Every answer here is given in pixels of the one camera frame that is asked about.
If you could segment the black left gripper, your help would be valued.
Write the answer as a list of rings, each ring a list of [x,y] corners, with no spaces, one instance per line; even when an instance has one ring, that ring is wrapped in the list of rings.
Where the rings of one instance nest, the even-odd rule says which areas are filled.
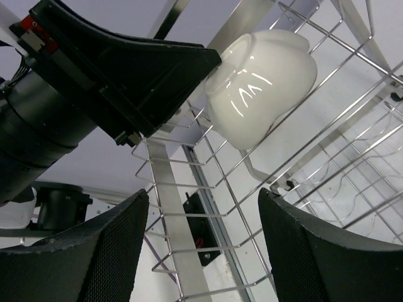
[[[97,126],[76,105],[93,83],[33,18],[9,26],[28,56],[1,84],[1,204],[24,203],[18,195]]]

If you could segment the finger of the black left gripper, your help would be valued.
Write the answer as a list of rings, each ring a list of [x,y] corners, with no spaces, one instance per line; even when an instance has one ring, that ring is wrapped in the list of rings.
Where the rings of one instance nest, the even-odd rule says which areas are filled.
[[[158,131],[221,62],[202,45],[112,33],[61,1],[29,14],[45,39],[35,72],[119,145]]]

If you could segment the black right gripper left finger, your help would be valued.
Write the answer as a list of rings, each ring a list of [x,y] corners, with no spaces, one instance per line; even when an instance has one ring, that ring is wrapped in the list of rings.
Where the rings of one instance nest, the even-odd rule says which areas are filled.
[[[73,228],[1,249],[1,301],[129,301],[148,212],[141,189]]]

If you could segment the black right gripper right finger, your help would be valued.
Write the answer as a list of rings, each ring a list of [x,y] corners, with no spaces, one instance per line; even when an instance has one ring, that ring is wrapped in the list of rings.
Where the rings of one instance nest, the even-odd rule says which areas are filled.
[[[402,301],[402,246],[343,230],[266,188],[258,207],[279,301]]]

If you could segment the white scalloped bowl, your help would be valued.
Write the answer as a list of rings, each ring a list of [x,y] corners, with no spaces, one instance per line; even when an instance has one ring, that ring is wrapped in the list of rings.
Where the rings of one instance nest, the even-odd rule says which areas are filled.
[[[315,84],[317,64],[309,48],[302,35],[277,29],[232,42],[205,83],[213,129],[237,149],[253,148]]]

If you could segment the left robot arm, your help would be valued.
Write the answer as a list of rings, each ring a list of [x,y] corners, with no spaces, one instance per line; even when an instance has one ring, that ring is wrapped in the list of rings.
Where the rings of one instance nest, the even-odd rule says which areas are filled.
[[[149,38],[108,31],[62,1],[40,1],[24,18],[1,6],[1,46],[21,58],[1,80],[3,233],[83,222],[91,198],[40,176],[95,128],[130,147],[155,135],[218,66],[217,51],[166,40],[186,5],[169,3]]]

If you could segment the stainless steel dish rack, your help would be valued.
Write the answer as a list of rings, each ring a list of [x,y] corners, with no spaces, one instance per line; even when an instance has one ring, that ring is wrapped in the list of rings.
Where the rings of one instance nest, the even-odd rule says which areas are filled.
[[[287,30],[310,43],[315,84],[253,148],[213,129],[203,81],[173,118],[133,149],[149,183],[149,220],[132,301],[279,301],[259,216],[266,188],[343,230],[402,246],[402,2],[241,1],[209,46]],[[199,186],[191,147],[218,214],[186,214]],[[203,267],[187,217],[223,218],[232,245]],[[224,255],[235,250],[247,284]]]

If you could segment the aluminium table rail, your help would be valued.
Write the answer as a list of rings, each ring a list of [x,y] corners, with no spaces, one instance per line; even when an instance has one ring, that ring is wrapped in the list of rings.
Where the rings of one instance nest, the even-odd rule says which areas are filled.
[[[207,188],[208,183],[202,168],[198,165],[195,165],[196,155],[193,149],[191,147],[183,147],[183,151],[187,161],[190,163],[190,169],[195,178],[196,184],[200,187],[198,190],[201,196],[201,204],[205,210],[205,213],[209,215],[218,214],[219,209],[211,190]],[[211,217],[208,220],[212,226],[212,232],[215,235],[219,247],[232,245],[231,239],[224,225],[223,218]],[[236,284],[238,286],[247,284],[246,275],[241,267],[240,260],[235,250],[226,250],[224,251],[224,255],[229,261],[229,267],[234,276]]]

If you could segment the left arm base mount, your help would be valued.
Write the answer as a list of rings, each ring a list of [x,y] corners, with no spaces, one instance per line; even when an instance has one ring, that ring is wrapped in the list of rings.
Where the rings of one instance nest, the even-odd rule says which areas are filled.
[[[185,193],[186,201],[183,204],[186,214],[205,214],[201,199],[198,193],[189,195]],[[215,260],[221,251],[217,249],[218,244],[213,234],[211,224],[207,217],[187,217],[190,231],[197,249],[215,248],[215,250],[203,250],[198,252],[200,263],[203,267]]]

